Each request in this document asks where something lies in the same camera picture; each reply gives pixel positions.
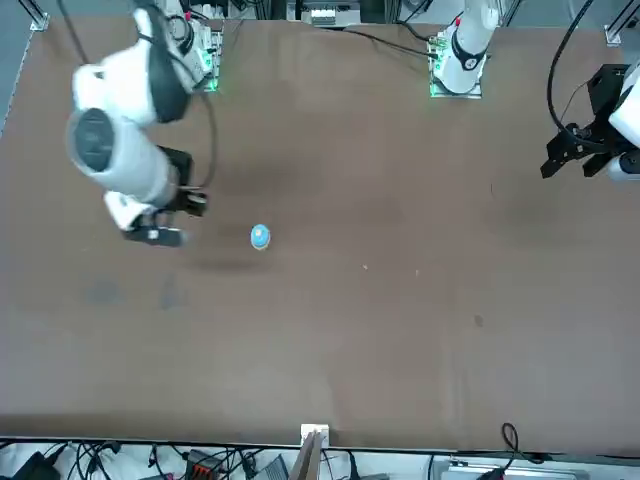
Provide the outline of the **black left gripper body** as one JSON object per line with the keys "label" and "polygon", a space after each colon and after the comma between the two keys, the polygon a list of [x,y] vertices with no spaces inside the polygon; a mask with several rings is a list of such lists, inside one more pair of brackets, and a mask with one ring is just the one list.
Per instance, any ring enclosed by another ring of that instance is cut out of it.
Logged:
{"label": "black left gripper body", "polygon": [[589,129],[602,132],[616,107],[629,64],[604,64],[588,81],[588,93],[594,119]]}

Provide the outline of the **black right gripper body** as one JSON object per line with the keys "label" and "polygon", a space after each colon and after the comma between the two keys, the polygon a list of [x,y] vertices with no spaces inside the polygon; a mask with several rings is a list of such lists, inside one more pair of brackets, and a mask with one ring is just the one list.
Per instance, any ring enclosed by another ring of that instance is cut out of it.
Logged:
{"label": "black right gripper body", "polygon": [[170,184],[175,187],[190,185],[191,170],[193,166],[192,156],[185,151],[159,146],[170,164]]}

